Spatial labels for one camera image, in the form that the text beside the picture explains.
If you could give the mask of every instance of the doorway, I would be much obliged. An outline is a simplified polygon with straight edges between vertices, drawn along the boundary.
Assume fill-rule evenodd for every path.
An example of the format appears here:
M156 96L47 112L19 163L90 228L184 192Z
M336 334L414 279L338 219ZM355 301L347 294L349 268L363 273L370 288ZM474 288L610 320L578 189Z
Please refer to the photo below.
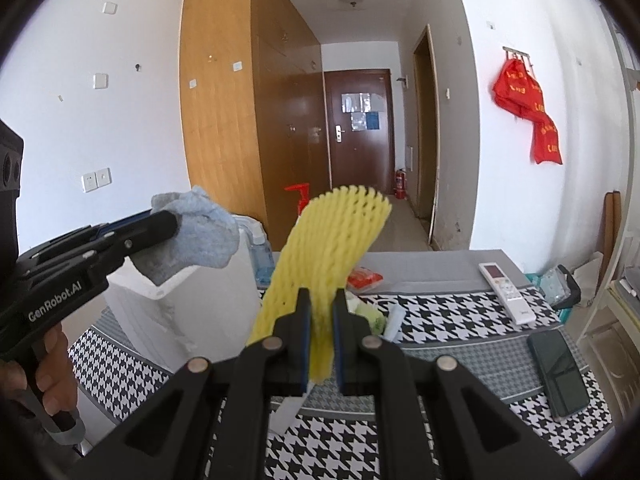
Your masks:
M415 214L422 221L430 241L438 200L438 149L440 143L438 91L432 53L431 29L427 25L414 51L415 92L418 110L418 193L414 207Z
M334 187L394 188L391 70L325 72Z

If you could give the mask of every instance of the blue paper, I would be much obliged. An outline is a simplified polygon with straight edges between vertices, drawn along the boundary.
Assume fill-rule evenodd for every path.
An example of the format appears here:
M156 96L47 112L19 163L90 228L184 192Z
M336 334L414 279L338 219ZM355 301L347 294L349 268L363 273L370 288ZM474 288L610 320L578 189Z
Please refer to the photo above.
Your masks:
M367 112L367 130L380 129L380 115L378 112Z

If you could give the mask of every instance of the yellow foam fruit sleeve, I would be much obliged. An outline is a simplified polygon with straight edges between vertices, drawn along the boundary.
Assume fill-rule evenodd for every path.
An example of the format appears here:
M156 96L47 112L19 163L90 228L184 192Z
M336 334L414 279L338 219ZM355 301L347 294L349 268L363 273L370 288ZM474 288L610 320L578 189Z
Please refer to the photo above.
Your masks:
M296 309L298 289L311 295L309 379L331 375L334 330L331 307L351 269L382 231L391 204L363 186L350 186L313 199L304 209L273 271L248 345L273 333L276 319Z

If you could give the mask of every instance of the red pump nozzle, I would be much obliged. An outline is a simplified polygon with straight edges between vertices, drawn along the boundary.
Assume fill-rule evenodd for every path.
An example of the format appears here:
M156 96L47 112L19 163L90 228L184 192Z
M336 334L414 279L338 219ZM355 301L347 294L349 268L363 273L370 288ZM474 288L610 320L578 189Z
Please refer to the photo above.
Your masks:
M309 204L309 184L294 184L287 186L284 191L299 191L300 200L298 200L298 216L302 214L302 210Z

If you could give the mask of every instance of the brown cabinet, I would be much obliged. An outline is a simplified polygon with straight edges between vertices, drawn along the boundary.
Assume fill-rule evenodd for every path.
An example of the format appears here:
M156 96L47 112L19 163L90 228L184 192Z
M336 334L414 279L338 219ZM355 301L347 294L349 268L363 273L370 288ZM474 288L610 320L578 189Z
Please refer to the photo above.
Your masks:
M184 0L180 106L192 185L281 249L298 204L284 187L329 189L320 44L293 4Z

